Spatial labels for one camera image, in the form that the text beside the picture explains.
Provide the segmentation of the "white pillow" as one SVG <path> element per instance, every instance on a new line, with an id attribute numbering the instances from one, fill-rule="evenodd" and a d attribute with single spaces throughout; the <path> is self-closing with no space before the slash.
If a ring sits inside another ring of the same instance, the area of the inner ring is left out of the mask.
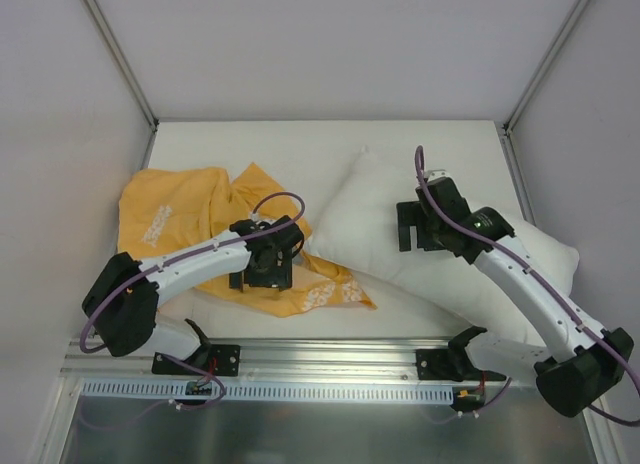
<path id="1" fill-rule="evenodd" d="M 311 255 L 343 266 L 376 306 L 367 337 L 447 337 L 471 325 L 526 344 L 542 342 L 506 294 L 446 250 L 399 249 L 396 206 L 416 198 L 413 170 L 361 150 L 322 211 Z"/>

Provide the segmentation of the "orange Mickey Mouse pillowcase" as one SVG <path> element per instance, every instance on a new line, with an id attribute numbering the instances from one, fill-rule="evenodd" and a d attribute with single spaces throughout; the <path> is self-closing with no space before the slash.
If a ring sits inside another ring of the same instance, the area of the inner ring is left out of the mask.
<path id="1" fill-rule="evenodd" d="M 171 172 L 145 169 L 125 187 L 119 201 L 119 251 L 133 258 L 157 257 L 206 241 L 252 211 L 269 221 L 295 216 L 299 206 L 256 164 L 230 178 L 223 168 Z M 294 260 L 293 286 L 277 291 L 232 290 L 221 276 L 199 290 L 267 314 L 286 318 L 316 308 L 376 306 L 346 268 L 301 252 Z"/>

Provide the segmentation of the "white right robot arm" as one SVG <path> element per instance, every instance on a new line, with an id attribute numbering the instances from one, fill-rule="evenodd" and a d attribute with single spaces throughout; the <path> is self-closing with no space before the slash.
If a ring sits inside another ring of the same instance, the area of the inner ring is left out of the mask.
<path id="1" fill-rule="evenodd" d="M 456 377 L 488 369 L 529 382 L 565 417 L 592 409 L 623 377 L 639 381 L 629 364 L 632 337 L 623 328 L 606 329 L 544 277 L 497 210 L 471 210 L 444 171 L 421 171 L 417 181 L 416 200 L 396 206 L 400 251 L 445 250 L 464 259 L 501 289 L 543 341 L 504 340 L 474 326 L 449 343 L 448 366 Z"/>

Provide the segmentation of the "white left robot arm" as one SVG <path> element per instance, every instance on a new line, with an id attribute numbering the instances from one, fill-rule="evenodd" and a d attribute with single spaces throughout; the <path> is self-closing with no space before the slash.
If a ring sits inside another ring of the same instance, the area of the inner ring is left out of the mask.
<path id="1" fill-rule="evenodd" d="M 160 308 L 184 291 L 215 278 L 224 289 L 262 288 L 283 292 L 293 286 L 293 260 L 304 234 L 294 219 L 273 223 L 240 220 L 222 233 L 158 257 L 112 256 L 84 298 L 88 318 L 82 337 L 96 331 L 101 344 L 80 342 L 86 354 L 107 351 L 115 358 L 148 351 L 158 374 L 197 374 L 221 364 L 204 331 L 191 319 L 160 315 Z"/>

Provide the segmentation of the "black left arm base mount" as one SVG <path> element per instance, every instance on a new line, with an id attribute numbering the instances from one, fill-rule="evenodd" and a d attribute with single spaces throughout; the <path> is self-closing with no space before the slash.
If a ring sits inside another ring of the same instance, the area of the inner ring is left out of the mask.
<path id="1" fill-rule="evenodd" d="M 155 375 L 202 377 L 201 371 L 206 371 L 214 376 L 236 377 L 239 372 L 240 352 L 241 347 L 235 344 L 202 344 L 193 355 L 183 360 L 188 368 L 156 353 L 151 372 Z"/>

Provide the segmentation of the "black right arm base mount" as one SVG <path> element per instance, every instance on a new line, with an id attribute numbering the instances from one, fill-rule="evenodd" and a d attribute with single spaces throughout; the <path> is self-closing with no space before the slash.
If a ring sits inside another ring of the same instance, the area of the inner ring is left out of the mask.
<path id="1" fill-rule="evenodd" d="M 482 372 L 475 368 L 464 351 L 449 348 L 417 349 L 416 371 L 419 380 L 479 381 Z"/>

